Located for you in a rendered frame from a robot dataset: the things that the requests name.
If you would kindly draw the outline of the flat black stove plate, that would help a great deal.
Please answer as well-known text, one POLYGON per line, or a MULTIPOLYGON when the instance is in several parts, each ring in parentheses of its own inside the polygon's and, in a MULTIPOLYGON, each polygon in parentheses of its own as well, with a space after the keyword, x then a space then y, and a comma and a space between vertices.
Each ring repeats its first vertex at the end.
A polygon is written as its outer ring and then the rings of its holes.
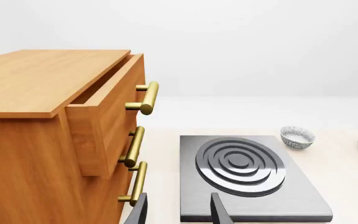
POLYGON ((274 136, 181 136, 181 222, 211 222, 213 193, 234 222, 333 219, 328 203, 274 136))

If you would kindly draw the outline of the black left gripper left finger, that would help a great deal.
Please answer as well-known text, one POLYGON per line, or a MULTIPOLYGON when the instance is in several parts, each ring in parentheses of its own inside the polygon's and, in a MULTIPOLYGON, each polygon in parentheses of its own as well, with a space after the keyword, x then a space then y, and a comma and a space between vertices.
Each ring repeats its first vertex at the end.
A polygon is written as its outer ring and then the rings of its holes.
POLYGON ((142 193, 132 209, 131 213, 125 220, 124 224, 145 224, 147 218, 148 200, 147 194, 142 193))

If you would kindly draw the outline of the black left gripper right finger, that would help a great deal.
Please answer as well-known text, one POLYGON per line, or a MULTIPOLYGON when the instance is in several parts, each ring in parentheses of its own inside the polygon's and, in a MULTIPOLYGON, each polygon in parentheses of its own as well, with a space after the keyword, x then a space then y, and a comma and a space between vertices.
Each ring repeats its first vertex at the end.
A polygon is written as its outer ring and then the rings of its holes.
POLYGON ((211 193, 210 209, 213 224, 234 224, 216 192, 211 193))

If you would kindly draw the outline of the open wooden drawer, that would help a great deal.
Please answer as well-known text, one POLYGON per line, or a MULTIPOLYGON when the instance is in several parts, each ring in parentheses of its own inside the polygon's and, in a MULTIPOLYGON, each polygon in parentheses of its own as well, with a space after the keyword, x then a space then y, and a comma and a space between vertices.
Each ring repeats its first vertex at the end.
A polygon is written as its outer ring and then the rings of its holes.
POLYGON ((137 112, 125 104, 143 100, 136 85, 144 83, 144 56, 127 55, 65 108, 83 176, 110 177, 136 121, 137 112))

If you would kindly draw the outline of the wooden cabinet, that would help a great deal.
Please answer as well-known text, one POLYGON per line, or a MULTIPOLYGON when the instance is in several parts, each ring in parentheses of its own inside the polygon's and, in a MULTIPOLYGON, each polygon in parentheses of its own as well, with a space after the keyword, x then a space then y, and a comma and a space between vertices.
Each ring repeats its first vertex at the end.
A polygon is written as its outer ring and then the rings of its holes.
POLYGON ((87 224, 65 108, 129 50, 0 55, 0 224, 87 224))

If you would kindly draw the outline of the patterned black and white bowl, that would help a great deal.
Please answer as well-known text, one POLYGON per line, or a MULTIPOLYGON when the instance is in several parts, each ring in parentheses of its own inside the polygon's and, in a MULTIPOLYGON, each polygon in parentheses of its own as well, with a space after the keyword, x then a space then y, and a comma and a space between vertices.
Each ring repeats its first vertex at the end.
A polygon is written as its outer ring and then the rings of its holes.
POLYGON ((280 129, 280 136, 285 145, 297 150, 310 147, 316 139, 316 136, 312 132, 298 126, 282 127, 280 129))

